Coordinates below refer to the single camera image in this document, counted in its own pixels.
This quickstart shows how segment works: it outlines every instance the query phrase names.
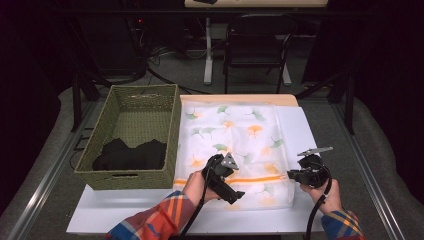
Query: person's arm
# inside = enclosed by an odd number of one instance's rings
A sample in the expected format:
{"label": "person's arm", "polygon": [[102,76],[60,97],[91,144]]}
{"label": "person's arm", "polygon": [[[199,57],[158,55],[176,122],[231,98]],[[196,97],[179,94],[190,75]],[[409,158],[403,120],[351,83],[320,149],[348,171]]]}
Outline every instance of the person's arm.
{"label": "person's arm", "polygon": [[[188,222],[202,197],[204,179],[200,171],[190,175],[183,191],[176,191],[162,200],[155,207],[129,217],[112,230],[105,238],[110,240],[124,239],[168,239],[176,235]],[[205,203],[218,195],[206,191]]]}
{"label": "person's arm", "polygon": [[[300,188],[309,193],[314,203],[316,203],[322,196],[326,186],[327,183],[320,188],[314,189],[301,184]],[[324,213],[321,223],[328,239],[365,239],[356,215],[353,212],[344,210],[342,207],[340,188],[337,180],[333,179],[331,190],[319,209]]]}

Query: wicker basket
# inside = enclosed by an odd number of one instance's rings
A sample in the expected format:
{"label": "wicker basket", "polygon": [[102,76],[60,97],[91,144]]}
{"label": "wicker basket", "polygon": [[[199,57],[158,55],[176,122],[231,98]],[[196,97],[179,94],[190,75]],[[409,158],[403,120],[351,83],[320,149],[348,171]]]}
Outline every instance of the wicker basket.
{"label": "wicker basket", "polygon": [[[177,85],[112,86],[75,169],[94,190],[172,188],[181,101]],[[156,139],[167,144],[160,170],[93,171],[106,143],[121,138],[130,148]]]}

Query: person's hand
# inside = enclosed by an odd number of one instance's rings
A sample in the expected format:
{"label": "person's hand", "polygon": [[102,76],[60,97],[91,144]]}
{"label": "person's hand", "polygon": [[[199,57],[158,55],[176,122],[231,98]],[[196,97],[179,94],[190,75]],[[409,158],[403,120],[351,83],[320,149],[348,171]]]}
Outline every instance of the person's hand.
{"label": "person's hand", "polygon": [[[324,193],[325,188],[327,187],[328,180],[325,182],[325,184],[319,188],[311,188],[310,186],[300,184],[300,188],[309,193],[309,195],[312,198],[312,201],[316,203],[318,199],[322,196]],[[327,198],[324,200],[324,202],[319,207],[319,210],[321,210],[322,213],[327,214],[333,211],[342,211],[342,202],[340,200],[340,188],[339,188],[339,182],[336,179],[333,179],[331,184],[330,192],[328,193]]]}
{"label": "person's hand", "polygon": [[[196,171],[190,174],[187,184],[184,186],[183,193],[191,200],[194,206],[199,204],[202,198],[205,180],[202,176],[202,171]],[[219,199],[219,195],[211,189],[206,189],[205,203],[212,199]]]}

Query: white cloth with flower pattern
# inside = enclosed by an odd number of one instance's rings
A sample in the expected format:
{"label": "white cloth with flower pattern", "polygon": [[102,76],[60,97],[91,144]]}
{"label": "white cloth with flower pattern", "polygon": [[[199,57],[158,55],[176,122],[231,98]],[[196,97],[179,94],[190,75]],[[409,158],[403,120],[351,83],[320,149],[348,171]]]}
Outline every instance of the white cloth with flower pattern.
{"label": "white cloth with flower pattern", "polygon": [[246,194],[234,204],[211,201],[204,209],[257,210],[293,204],[285,143],[274,105],[184,101],[181,110],[174,190],[182,190],[190,173],[210,157],[230,152],[239,166],[226,178]]}

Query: plaid sleeve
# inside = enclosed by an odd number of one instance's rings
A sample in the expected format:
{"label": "plaid sleeve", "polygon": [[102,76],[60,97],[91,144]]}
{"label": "plaid sleeve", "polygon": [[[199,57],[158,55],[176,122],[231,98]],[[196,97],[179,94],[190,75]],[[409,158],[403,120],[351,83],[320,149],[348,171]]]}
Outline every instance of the plaid sleeve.
{"label": "plaid sleeve", "polygon": [[365,239],[358,220],[346,211],[334,211],[321,218],[328,239]]}
{"label": "plaid sleeve", "polygon": [[168,239],[181,230],[194,210],[188,197],[175,191],[155,207],[120,222],[106,234],[105,239]]}

